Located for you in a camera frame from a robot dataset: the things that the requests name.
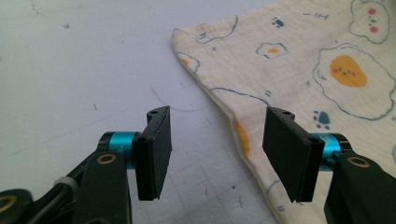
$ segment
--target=teal metal joint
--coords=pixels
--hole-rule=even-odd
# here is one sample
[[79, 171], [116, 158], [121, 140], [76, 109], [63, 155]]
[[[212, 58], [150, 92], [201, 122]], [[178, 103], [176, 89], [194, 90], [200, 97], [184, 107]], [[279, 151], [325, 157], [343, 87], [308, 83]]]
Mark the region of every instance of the teal metal joint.
[[134, 169], [134, 135], [136, 132], [116, 132], [110, 138], [109, 150], [120, 151], [126, 158], [127, 169]]

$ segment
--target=cartoon print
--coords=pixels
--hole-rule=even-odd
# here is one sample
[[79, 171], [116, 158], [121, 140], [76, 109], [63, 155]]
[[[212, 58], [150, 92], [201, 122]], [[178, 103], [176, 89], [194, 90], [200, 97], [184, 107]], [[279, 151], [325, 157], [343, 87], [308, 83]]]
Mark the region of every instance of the cartoon print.
[[272, 23], [274, 26], [276, 26], [276, 28], [281, 28], [285, 26], [285, 23], [277, 17], [272, 18]]
[[284, 54], [289, 53], [286, 47], [281, 44], [271, 44], [271, 43], [262, 43], [260, 47], [256, 50], [256, 53], [264, 56], [267, 59], [277, 58]]
[[198, 43], [206, 44], [214, 39], [225, 38], [233, 33], [235, 30], [236, 24], [238, 23], [238, 17], [235, 16], [234, 20], [228, 21], [225, 28], [220, 29], [216, 25], [209, 25], [206, 23], [199, 24], [194, 28], [190, 29], [188, 32], [176, 29], [177, 31], [181, 31], [191, 37], [193, 37]]
[[367, 84], [367, 77], [361, 71], [358, 63], [347, 55], [341, 55], [330, 64], [332, 77], [348, 87], [363, 87]]
[[186, 67], [188, 70], [196, 73], [198, 71], [198, 67], [200, 66], [200, 63], [198, 60], [194, 59], [190, 55], [186, 53], [177, 53], [178, 59], [181, 61], [181, 63]]
[[373, 56], [354, 45], [321, 49], [314, 79], [323, 94], [348, 115], [376, 120], [393, 109], [395, 78]]
[[320, 14], [318, 12], [316, 13], [303, 13], [304, 16], [311, 16], [313, 18], [317, 18], [317, 19], [322, 19], [324, 21], [326, 21], [327, 19], [329, 19], [330, 15], [329, 14]]
[[329, 115], [324, 111], [314, 111], [314, 120], [318, 122], [317, 127], [320, 129], [322, 126], [329, 130], [330, 129], [330, 119]]
[[374, 44], [381, 44], [389, 35], [389, 15], [387, 9], [379, 2], [354, 0], [351, 4], [353, 21], [349, 32], [364, 36]]

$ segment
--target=patterned cloth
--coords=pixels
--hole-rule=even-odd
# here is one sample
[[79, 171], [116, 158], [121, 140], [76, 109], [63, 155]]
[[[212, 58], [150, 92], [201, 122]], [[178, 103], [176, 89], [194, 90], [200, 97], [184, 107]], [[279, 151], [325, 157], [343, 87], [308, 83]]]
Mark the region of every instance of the patterned cloth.
[[290, 203], [262, 150], [268, 105], [310, 133], [341, 133], [396, 176], [396, 1], [283, 1], [176, 29], [182, 64], [231, 122], [241, 158], [281, 223], [324, 223], [332, 173]]

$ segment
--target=white table surface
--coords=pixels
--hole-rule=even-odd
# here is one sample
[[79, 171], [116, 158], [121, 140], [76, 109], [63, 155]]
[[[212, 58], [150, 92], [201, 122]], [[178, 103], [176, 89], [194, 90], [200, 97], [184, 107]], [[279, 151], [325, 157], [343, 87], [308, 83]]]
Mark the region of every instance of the white table surface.
[[35, 200], [107, 131], [143, 131], [170, 105], [173, 151], [161, 199], [134, 223], [276, 223], [229, 121], [181, 66], [173, 29], [276, 0], [0, 1], [0, 191]]

